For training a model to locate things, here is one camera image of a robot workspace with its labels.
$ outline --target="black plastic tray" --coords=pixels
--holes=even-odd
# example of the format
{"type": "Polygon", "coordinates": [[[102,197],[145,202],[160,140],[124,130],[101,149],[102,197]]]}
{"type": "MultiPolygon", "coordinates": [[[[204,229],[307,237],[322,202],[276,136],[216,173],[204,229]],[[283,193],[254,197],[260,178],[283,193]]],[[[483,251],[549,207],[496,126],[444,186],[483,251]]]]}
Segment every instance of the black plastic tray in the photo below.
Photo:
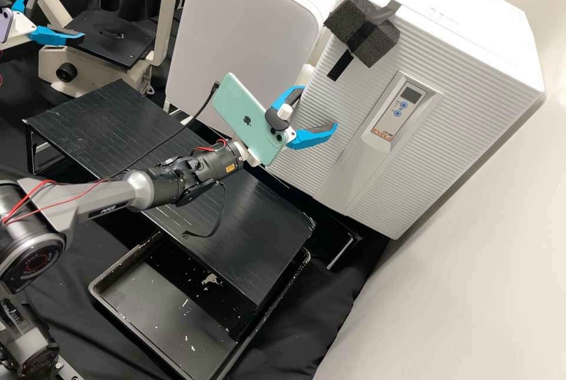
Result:
{"type": "Polygon", "coordinates": [[[92,296],[182,378],[220,380],[310,260],[301,249],[257,307],[156,233],[89,286],[92,296]]]}

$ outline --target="red wire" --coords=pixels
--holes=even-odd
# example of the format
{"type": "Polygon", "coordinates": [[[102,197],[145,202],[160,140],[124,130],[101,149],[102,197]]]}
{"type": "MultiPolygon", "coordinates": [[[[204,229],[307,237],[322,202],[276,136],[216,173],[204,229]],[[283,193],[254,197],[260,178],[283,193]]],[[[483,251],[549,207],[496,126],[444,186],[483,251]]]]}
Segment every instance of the red wire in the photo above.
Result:
{"type": "Polygon", "coordinates": [[[95,188],[96,186],[98,186],[100,183],[103,183],[104,181],[108,181],[108,180],[109,180],[109,179],[101,179],[101,180],[98,180],[97,182],[95,182],[95,183],[92,185],[92,187],[89,187],[89,188],[86,189],[84,192],[82,192],[81,194],[79,194],[79,195],[77,195],[77,196],[75,196],[75,197],[72,197],[72,198],[67,199],[67,200],[63,200],[63,201],[61,201],[61,202],[52,203],[52,204],[50,204],[50,205],[47,205],[47,206],[41,207],[41,208],[39,208],[39,209],[36,209],[36,210],[34,210],[34,211],[32,211],[32,212],[29,212],[29,213],[27,213],[27,214],[25,214],[25,215],[22,215],[22,216],[19,216],[19,217],[17,217],[17,218],[14,218],[14,219],[12,219],[12,220],[9,220],[8,223],[6,223],[5,225],[6,225],[6,226],[7,226],[7,225],[10,225],[11,223],[14,223],[14,222],[17,222],[17,221],[21,221],[22,219],[27,218],[28,216],[37,214],[38,212],[42,212],[42,211],[47,210],[47,209],[50,209],[50,208],[52,208],[52,207],[60,206],[60,205],[62,205],[62,204],[66,204],[66,203],[75,201],[75,200],[77,200],[77,199],[80,199],[81,197],[83,197],[84,195],[86,195],[87,193],[89,193],[90,191],[92,191],[92,189],[94,189],[94,188],[95,188]]]}
{"type": "MultiPolygon", "coordinates": [[[[226,147],[228,145],[228,143],[226,142],[226,140],[224,140],[223,138],[219,138],[217,141],[217,143],[222,143],[224,146],[226,147]]],[[[212,147],[204,147],[204,146],[197,146],[195,147],[193,150],[200,150],[200,151],[216,151],[215,149],[213,149],[212,147]]]]}
{"type": "Polygon", "coordinates": [[[40,188],[42,188],[46,184],[56,184],[56,183],[55,181],[52,180],[43,180],[42,182],[40,182],[28,194],[26,194],[18,203],[16,203],[16,205],[12,208],[12,210],[2,218],[2,222],[6,223],[6,221],[8,221],[28,199],[30,199],[40,188]]]}

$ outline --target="white paint splatter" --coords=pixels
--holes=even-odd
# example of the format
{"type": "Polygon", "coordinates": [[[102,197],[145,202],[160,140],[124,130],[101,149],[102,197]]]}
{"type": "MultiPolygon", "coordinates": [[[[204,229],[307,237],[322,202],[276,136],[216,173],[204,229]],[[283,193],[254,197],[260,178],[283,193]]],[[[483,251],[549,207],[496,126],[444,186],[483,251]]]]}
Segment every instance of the white paint splatter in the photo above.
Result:
{"type": "Polygon", "coordinates": [[[216,277],[214,274],[209,274],[207,278],[201,281],[201,284],[203,286],[207,285],[208,283],[218,284],[218,277],[216,277]]]}

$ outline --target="blue plastic clamp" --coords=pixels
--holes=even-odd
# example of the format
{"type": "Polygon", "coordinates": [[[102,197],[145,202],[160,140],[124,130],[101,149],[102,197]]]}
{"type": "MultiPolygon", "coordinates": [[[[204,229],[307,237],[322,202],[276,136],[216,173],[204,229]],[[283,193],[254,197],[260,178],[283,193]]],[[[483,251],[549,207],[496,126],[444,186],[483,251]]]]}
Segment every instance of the blue plastic clamp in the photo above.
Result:
{"type": "Polygon", "coordinates": [[[83,36],[84,33],[82,32],[76,35],[62,34],[41,26],[38,26],[35,31],[29,34],[29,38],[38,44],[52,46],[64,46],[67,45],[68,39],[77,39],[83,36]]]}
{"type": "Polygon", "coordinates": [[[18,12],[25,12],[25,1],[26,0],[16,0],[15,3],[12,5],[12,10],[18,12]]]}
{"type": "MultiPolygon", "coordinates": [[[[283,103],[293,105],[293,103],[300,98],[300,93],[295,92],[295,90],[303,91],[304,89],[305,87],[303,85],[296,85],[289,88],[273,102],[271,107],[275,110],[279,110],[283,103]]],[[[316,146],[317,144],[328,141],[337,129],[338,123],[331,123],[320,127],[309,128],[307,130],[296,130],[295,132],[297,136],[287,143],[287,147],[293,150],[299,150],[316,146]]]]}

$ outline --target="digital display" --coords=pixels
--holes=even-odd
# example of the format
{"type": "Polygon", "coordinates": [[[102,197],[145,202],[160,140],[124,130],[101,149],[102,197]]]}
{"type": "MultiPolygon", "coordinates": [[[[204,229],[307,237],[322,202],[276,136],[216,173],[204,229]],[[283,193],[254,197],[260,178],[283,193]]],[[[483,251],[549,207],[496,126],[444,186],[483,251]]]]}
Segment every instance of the digital display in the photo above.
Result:
{"type": "Polygon", "coordinates": [[[417,104],[420,99],[421,94],[418,91],[413,90],[412,88],[405,88],[405,90],[401,93],[401,98],[410,101],[413,104],[417,104]]]}

